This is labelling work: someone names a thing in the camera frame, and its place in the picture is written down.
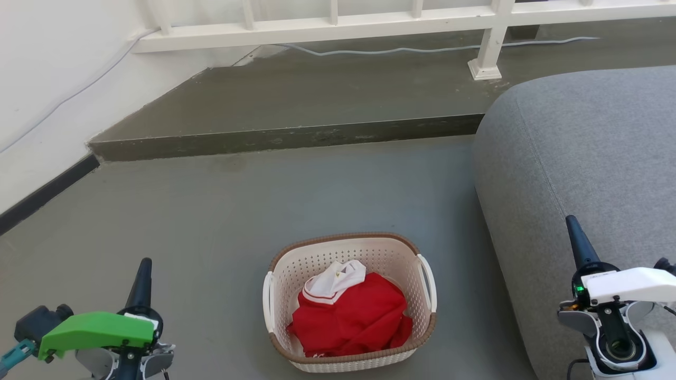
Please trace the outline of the grey fabric sofa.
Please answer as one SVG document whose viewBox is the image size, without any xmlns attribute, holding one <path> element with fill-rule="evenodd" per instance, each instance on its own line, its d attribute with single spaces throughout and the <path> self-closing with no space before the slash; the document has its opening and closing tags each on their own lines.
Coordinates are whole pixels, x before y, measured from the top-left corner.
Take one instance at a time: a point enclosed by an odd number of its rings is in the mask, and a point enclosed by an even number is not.
<svg viewBox="0 0 676 380">
<path fill-rule="evenodd" d="M 601 261 L 676 265 L 676 65 L 512 87 L 480 123 L 473 171 L 534 375 L 566 380 L 585 354 L 582 334 L 556 318 L 576 269 L 566 216 Z"/>
</svg>

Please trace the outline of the cream perforated plastic laundry basket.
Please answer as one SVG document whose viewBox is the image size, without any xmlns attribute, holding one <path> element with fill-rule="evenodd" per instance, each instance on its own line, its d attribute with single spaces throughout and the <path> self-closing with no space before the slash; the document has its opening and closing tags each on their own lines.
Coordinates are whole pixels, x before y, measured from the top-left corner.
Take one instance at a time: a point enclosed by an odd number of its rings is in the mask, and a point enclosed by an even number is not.
<svg viewBox="0 0 676 380">
<path fill-rule="evenodd" d="M 406 314 L 412 317 L 412 336 L 400 348 L 352 356 L 306 357 L 298 339 L 286 331 L 298 306 L 298 293 L 307 280 L 333 262 L 354 259 L 403 291 Z M 270 341 L 292 365 L 307 373 L 347 373 L 393 365 L 424 345 L 436 326 L 437 290 L 429 263 L 405 236 L 348 233 L 299 241 L 282 249 L 264 279 L 262 309 Z"/>
</svg>

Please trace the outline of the black wall baseboard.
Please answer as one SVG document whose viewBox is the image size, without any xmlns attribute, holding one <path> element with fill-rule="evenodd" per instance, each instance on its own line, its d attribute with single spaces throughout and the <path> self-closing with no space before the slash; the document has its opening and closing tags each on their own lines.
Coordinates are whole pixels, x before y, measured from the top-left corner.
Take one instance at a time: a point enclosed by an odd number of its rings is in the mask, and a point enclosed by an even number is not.
<svg viewBox="0 0 676 380">
<path fill-rule="evenodd" d="M 0 215 L 0 236 L 4 235 L 20 222 L 29 218 L 32 214 L 44 207 L 53 198 L 65 192 L 66 189 L 74 185 L 77 181 L 92 173 L 99 168 L 98 159 L 90 154 L 77 162 L 74 166 L 68 168 L 65 172 L 56 176 L 53 180 L 32 192 L 24 200 L 10 207 L 10 209 Z"/>
</svg>

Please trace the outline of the raised grey concrete step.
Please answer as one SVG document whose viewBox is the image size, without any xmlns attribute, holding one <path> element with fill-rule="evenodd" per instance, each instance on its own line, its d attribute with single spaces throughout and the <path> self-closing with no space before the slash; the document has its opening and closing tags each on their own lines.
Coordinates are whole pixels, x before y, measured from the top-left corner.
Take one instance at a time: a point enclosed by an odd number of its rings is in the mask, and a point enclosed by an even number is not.
<svg viewBox="0 0 676 380">
<path fill-rule="evenodd" d="M 474 80 L 482 32 L 273 46 L 208 68 L 89 142 L 100 162 L 424 139 L 476 132 L 514 85 L 568 72 L 676 65 L 676 17 L 544 25 Z"/>
</svg>

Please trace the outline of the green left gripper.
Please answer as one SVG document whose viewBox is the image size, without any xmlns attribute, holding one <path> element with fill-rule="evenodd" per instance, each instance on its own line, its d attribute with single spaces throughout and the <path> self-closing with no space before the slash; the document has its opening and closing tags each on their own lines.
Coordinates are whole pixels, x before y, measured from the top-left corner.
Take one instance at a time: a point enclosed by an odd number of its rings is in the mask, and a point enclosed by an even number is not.
<svg viewBox="0 0 676 380">
<path fill-rule="evenodd" d="M 151 308 L 152 267 L 150 258 L 140 262 L 125 304 L 128 313 L 88 312 L 67 318 L 44 335 L 38 359 L 50 363 L 70 351 L 103 350 L 111 363 L 89 368 L 99 380 L 149 380 L 155 375 L 170 380 L 167 371 L 175 346 L 159 341 L 159 320 L 132 314 Z"/>
</svg>

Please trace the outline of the red shirt with white collar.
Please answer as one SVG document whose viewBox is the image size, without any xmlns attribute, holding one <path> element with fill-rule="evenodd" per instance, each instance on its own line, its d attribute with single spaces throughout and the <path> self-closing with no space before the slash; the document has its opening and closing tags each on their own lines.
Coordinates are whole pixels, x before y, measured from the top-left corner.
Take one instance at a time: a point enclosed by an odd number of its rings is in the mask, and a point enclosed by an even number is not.
<svg viewBox="0 0 676 380">
<path fill-rule="evenodd" d="M 404 293 L 358 260 L 335 261 L 307 280 L 287 325 L 306 357 L 399 348 L 412 335 Z"/>
</svg>

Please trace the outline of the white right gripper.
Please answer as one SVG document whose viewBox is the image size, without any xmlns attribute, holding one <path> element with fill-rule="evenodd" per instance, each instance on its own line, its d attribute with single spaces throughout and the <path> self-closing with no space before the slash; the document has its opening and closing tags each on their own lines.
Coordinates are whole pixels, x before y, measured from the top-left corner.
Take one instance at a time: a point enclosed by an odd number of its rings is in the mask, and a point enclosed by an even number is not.
<svg viewBox="0 0 676 380">
<path fill-rule="evenodd" d="M 573 301 L 561 303 L 558 321 L 587 337 L 630 338 L 628 310 L 639 306 L 642 317 L 654 305 L 676 312 L 676 275 L 663 269 L 637 267 L 602 271 L 600 259 L 574 215 L 565 218 L 577 272 L 598 272 L 573 281 Z"/>
</svg>

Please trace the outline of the white wooden railing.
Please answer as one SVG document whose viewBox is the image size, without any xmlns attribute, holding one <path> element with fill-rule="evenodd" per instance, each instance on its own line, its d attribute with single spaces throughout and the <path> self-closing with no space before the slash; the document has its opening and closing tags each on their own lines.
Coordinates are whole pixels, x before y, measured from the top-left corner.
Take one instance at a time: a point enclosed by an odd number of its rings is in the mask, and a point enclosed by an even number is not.
<svg viewBox="0 0 676 380">
<path fill-rule="evenodd" d="M 242 0 L 240 22 L 176 26 L 164 0 L 149 0 L 157 29 L 133 39 L 131 50 L 208 50 L 481 30 L 478 55 L 468 67 L 474 80 L 495 80 L 501 77 L 497 61 L 510 27 L 676 17 L 676 0 L 490 0 L 487 5 L 446 8 L 426 8 L 425 0 L 407 1 L 401 12 L 341 15 L 340 0 L 325 0 L 326 15 L 321 17 L 259 20 L 252 0 Z"/>
</svg>

